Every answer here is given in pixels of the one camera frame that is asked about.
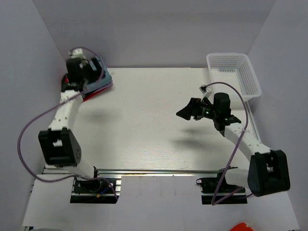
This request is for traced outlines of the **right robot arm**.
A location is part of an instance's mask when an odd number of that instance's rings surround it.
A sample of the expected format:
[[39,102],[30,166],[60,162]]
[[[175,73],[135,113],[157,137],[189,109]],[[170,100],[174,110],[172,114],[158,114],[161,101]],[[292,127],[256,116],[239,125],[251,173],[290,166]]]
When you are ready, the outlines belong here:
[[286,154],[262,144],[249,133],[240,119],[232,115],[231,101],[226,93],[216,93],[211,103],[207,97],[191,98],[176,115],[185,120],[211,119],[215,129],[235,144],[249,161],[248,169],[227,166],[219,170],[209,186],[228,192],[232,188],[247,188],[256,196],[288,191],[291,187]]

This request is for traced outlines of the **teal blue t-shirt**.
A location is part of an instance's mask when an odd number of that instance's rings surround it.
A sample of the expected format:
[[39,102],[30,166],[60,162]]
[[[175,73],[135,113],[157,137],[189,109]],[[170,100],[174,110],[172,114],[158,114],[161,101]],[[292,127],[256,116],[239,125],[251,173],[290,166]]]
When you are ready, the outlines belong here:
[[101,56],[99,58],[91,58],[89,62],[89,75],[90,77],[85,90],[86,94],[103,90],[113,83],[112,76],[108,72]]

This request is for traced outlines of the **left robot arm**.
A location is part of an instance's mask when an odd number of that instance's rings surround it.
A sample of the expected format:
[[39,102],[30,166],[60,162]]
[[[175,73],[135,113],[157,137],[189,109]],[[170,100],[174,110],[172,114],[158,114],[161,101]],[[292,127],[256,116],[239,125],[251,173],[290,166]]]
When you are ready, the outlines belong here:
[[82,159],[81,147],[73,134],[79,107],[84,101],[84,90],[99,79],[103,67],[98,58],[72,57],[66,60],[67,74],[62,79],[60,105],[46,130],[40,131],[38,140],[48,165],[85,178],[85,186],[97,192],[102,180],[95,176],[95,168]]

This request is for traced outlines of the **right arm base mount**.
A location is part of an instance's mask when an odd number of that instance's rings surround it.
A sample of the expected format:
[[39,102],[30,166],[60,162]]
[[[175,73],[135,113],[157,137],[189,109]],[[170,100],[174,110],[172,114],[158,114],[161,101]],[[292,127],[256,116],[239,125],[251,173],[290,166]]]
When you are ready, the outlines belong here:
[[[218,179],[214,178],[199,178],[196,180],[196,184],[201,187],[201,199],[203,205],[211,205],[212,197],[217,187]],[[215,201],[220,200],[222,197],[235,191],[238,188],[236,185],[229,185],[223,181],[216,195]],[[247,204],[246,191],[242,188],[232,196],[223,200],[219,205],[240,205]]]

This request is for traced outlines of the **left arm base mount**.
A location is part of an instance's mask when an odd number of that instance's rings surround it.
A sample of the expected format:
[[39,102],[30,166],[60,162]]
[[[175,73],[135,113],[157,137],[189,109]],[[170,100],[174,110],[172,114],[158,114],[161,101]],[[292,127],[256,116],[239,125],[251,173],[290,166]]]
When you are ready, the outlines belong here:
[[116,204],[120,195],[121,179],[85,181],[74,180],[71,204]]

